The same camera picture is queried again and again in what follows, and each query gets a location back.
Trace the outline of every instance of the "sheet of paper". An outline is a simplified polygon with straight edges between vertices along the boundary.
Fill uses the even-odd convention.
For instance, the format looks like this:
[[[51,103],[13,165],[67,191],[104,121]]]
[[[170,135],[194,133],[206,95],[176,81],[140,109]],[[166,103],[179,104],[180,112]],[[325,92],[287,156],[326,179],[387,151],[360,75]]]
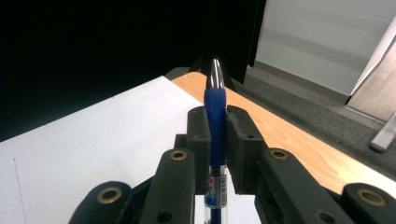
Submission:
[[[0,223],[67,223],[97,185],[137,186],[155,174],[175,135],[186,132],[188,111],[199,105],[159,77],[0,143]],[[246,221],[239,207],[245,203],[257,217],[252,197],[235,196],[231,205],[232,197],[229,223]],[[195,223],[204,220],[200,198]]]

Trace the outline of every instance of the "transparent pen section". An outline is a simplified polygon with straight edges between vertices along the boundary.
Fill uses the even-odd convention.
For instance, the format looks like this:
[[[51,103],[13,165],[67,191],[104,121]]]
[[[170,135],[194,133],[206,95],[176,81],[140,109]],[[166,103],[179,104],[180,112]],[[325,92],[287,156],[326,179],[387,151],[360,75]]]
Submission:
[[[227,223],[227,166],[210,166],[205,195],[205,224]]]

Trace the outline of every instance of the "label on pen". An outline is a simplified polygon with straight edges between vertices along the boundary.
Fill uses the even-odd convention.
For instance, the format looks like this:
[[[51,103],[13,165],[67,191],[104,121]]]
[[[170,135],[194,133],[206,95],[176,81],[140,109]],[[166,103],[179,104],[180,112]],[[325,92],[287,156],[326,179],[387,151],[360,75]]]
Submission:
[[[211,175],[205,205],[209,208],[223,208],[227,206],[227,175]]]

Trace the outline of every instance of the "gray wall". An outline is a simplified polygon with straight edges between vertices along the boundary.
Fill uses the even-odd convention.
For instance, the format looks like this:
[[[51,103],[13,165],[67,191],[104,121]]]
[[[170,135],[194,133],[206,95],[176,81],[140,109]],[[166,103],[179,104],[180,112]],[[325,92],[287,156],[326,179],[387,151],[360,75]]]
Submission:
[[[256,60],[349,95],[395,0],[267,0]]]

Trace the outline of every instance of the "gray carpet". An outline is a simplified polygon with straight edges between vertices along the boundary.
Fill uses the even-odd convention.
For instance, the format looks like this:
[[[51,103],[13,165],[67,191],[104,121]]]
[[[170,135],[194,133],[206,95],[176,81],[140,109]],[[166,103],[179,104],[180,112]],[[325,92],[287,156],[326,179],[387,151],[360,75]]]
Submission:
[[[176,68],[166,77],[173,79],[186,74],[188,68]],[[238,93],[282,119],[311,133],[357,161],[396,180],[396,141],[384,153],[369,148],[378,133],[359,122],[346,118],[320,105],[313,104],[288,91],[264,82],[248,72],[244,85],[235,85]]]

